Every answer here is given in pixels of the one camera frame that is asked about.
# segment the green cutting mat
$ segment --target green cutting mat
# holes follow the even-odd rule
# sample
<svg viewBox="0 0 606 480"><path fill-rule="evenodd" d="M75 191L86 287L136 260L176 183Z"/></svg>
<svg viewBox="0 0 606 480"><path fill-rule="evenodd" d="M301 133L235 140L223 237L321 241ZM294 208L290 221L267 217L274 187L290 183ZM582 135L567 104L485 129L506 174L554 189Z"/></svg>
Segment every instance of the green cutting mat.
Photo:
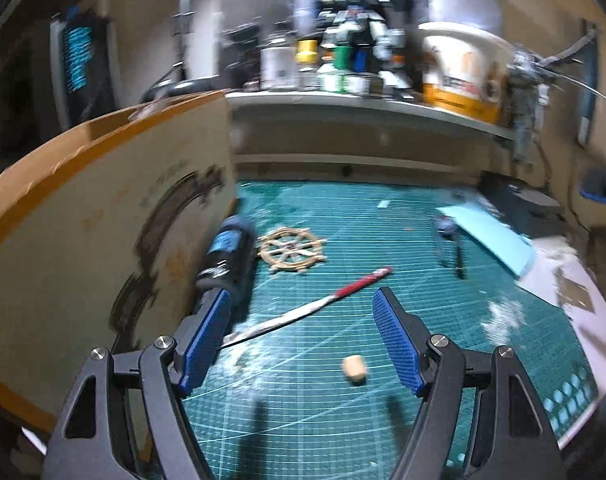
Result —
<svg viewBox="0 0 606 480"><path fill-rule="evenodd" d="M260 234L309 227L327 238L327 263L306 274L259 263L251 326L332 293L372 270L431 332L461 348L518 352L560 437L596 393L590 367L562 310L520 290L491 254L463 240L467 279L438 264L433 217L452 192L405 186L247 182L240 212ZM389 201L387 207L382 201ZM313 316L223 350L184 406L217 478L357 478L391 473L419 401L402 387L372 318L375 286ZM353 386L340 362L360 354L367 383ZM466 390L446 477L464 460L474 393Z"/></svg>

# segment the blue gripper pad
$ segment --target blue gripper pad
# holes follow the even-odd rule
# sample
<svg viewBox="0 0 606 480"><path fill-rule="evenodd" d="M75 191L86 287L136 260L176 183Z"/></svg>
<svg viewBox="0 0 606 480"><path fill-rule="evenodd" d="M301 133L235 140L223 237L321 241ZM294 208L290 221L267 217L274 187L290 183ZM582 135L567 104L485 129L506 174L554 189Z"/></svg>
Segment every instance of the blue gripper pad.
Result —
<svg viewBox="0 0 606 480"><path fill-rule="evenodd" d="M420 376L419 353L380 289L374 294L372 313L401 384L416 394L425 385Z"/></svg>
<svg viewBox="0 0 606 480"><path fill-rule="evenodd" d="M203 384L205 374L208 373L225 335L230 315L229 293L222 290L185 354L185 374L178 385L178 394L181 397L188 396L194 388Z"/></svg>

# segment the wooden ship's wheel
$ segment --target wooden ship's wheel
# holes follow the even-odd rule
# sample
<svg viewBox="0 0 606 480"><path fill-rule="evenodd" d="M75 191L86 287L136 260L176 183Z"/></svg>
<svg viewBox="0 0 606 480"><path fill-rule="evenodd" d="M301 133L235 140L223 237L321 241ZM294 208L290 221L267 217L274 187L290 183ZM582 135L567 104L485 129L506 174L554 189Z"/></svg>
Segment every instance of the wooden ship's wheel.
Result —
<svg viewBox="0 0 606 480"><path fill-rule="evenodd" d="M275 231L259 238L259 256L277 270L295 270L305 272L316 262L324 262L323 242L309 229L279 227Z"/></svg>

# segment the screw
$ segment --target screw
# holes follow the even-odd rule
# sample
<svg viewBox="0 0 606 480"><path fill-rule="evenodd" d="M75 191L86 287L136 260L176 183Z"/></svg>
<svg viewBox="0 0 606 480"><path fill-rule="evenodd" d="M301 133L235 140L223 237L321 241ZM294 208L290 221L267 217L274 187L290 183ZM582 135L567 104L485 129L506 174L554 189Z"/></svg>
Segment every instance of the screw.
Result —
<svg viewBox="0 0 606 480"><path fill-rule="evenodd" d="M107 349L106 348L95 348L90 353L90 357L92 359L94 359L95 361L100 361L101 359L105 359L106 355L107 355Z"/></svg>
<svg viewBox="0 0 606 480"><path fill-rule="evenodd" d="M154 346L159 350L165 350L166 348L172 346L172 341L173 339L168 335L161 335L156 338L156 341L154 341Z"/></svg>
<svg viewBox="0 0 606 480"><path fill-rule="evenodd" d="M449 339L441 334L434 334L432 337L430 337L430 341L436 348L443 348L449 343Z"/></svg>
<svg viewBox="0 0 606 480"><path fill-rule="evenodd" d="M514 350L511 346L499 346L499 356L510 359L514 357Z"/></svg>

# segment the white bucket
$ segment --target white bucket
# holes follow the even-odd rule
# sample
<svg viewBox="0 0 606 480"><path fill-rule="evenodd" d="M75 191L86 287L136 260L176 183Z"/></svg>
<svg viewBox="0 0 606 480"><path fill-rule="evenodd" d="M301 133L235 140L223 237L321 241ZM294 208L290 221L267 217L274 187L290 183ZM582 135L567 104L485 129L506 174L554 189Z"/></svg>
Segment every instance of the white bucket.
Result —
<svg viewBox="0 0 606 480"><path fill-rule="evenodd" d="M428 66L423 76L425 101L496 124L514 47L503 38L459 23L423 23L419 33Z"/></svg>

